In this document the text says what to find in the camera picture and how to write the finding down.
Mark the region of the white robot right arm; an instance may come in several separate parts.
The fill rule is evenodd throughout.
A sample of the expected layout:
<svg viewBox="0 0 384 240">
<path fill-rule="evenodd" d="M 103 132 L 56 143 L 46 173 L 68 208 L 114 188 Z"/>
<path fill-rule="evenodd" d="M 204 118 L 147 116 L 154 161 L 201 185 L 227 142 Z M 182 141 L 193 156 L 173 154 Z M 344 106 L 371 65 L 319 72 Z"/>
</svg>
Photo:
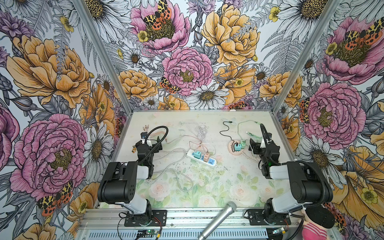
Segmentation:
<svg viewBox="0 0 384 240">
<path fill-rule="evenodd" d="M 333 191 L 316 163 L 306 161 L 279 162 L 280 147 L 274 141 L 261 143 L 250 140 L 249 150 L 259 154 L 259 169 L 269 180 L 288 180 L 289 190 L 266 201 L 264 218 L 319 207 L 333 199 Z"/>
</svg>

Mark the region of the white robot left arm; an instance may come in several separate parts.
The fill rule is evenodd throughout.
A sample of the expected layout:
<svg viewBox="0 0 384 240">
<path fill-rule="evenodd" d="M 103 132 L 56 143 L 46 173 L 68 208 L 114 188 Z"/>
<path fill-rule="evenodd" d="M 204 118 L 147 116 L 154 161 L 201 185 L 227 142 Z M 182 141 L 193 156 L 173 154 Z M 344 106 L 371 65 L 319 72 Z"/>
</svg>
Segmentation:
<svg viewBox="0 0 384 240">
<path fill-rule="evenodd" d="M 160 139 L 140 140 L 135 145 L 138 159 L 133 162 L 108 164 L 98 189 L 101 203 L 120 205 L 133 215 L 149 216 L 152 207 L 136 193 L 138 180 L 149 180 L 154 173 L 154 154 L 163 149 Z"/>
</svg>

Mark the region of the pink brown USB charger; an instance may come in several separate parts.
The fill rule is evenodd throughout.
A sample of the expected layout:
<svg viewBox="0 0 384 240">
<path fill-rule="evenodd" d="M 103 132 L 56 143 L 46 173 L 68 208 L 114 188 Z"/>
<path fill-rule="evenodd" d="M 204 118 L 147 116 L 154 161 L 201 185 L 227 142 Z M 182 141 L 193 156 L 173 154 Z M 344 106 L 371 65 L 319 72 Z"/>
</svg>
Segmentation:
<svg viewBox="0 0 384 240">
<path fill-rule="evenodd" d="M 206 153 L 206 154 L 204 155 L 203 161 L 204 161 L 205 163 L 208 163 L 209 160 L 210 160 L 210 154 L 209 154 L 209 153 Z"/>
</svg>

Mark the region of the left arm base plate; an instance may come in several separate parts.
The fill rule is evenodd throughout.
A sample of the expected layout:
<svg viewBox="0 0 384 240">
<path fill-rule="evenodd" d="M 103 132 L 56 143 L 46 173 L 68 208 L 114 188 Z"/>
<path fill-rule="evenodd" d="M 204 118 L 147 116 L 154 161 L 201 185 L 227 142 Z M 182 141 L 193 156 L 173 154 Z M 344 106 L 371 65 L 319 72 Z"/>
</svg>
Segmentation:
<svg viewBox="0 0 384 240">
<path fill-rule="evenodd" d="M 128 214 L 125 219 L 125 227 L 165 227 L 167 223 L 167 210 L 151 210 L 144 214 Z"/>
</svg>

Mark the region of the teal charger with black cable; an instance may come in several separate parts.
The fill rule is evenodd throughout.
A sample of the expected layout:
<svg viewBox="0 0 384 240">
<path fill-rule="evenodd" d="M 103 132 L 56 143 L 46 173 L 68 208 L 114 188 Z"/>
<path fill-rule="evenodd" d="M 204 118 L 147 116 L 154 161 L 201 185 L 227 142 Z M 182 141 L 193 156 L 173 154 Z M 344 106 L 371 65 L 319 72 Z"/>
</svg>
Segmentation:
<svg viewBox="0 0 384 240">
<path fill-rule="evenodd" d="M 241 151 L 242 150 L 242 148 L 241 148 L 241 143 L 235 143 L 234 144 L 234 151 L 235 152 L 239 152 L 239 151 Z"/>
</svg>

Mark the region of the teal charger with white cable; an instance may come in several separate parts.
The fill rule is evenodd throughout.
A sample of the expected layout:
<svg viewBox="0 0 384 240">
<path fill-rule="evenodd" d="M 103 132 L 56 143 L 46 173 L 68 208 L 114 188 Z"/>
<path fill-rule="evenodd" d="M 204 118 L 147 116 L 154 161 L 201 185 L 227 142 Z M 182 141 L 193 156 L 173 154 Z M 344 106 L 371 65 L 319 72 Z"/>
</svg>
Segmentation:
<svg viewBox="0 0 384 240">
<path fill-rule="evenodd" d="M 202 153 L 199 151 L 193 152 L 192 155 L 196 159 L 201 159 L 201 157 L 202 157 Z"/>
</svg>

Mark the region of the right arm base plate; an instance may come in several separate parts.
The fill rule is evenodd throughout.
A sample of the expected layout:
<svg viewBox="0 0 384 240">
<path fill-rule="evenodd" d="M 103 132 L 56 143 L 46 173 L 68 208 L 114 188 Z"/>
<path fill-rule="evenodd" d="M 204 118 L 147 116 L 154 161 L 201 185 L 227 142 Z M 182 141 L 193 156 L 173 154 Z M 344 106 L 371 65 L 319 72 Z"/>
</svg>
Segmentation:
<svg viewBox="0 0 384 240">
<path fill-rule="evenodd" d="M 268 214 L 262 209 L 248 209 L 244 214 L 244 218 L 249 220 L 251 226 L 289 226 L 291 224 L 291 219 L 288 214 L 275 212 Z"/>
</svg>

